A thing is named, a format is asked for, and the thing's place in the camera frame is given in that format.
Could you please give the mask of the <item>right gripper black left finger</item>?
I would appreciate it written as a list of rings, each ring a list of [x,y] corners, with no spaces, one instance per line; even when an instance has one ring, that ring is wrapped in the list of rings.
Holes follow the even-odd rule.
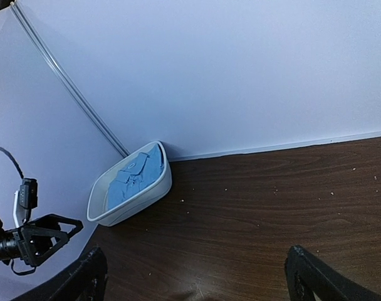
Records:
[[[19,300],[103,300],[107,285],[107,258],[98,246],[80,255],[56,276],[19,295]]]

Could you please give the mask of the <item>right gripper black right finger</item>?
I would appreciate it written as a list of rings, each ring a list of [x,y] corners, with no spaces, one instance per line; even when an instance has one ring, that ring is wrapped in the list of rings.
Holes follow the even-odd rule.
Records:
[[[300,245],[284,263],[290,300],[381,300],[381,295],[349,280]]]

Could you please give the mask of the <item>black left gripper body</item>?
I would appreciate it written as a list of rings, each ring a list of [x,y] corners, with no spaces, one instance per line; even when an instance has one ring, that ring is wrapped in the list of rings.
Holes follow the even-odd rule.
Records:
[[[83,229],[77,219],[47,214],[15,229],[0,223],[0,261],[8,265],[19,258],[31,267],[42,265]]]

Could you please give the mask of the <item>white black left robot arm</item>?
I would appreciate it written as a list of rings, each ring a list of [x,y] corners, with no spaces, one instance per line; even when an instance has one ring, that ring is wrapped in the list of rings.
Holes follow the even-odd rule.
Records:
[[[0,261],[14,268],[14,260],[18,258],[31,269],[14,273],[29,275],[82,229],[80,220],[57,214],[47,214],[7,231],[0,219]]]

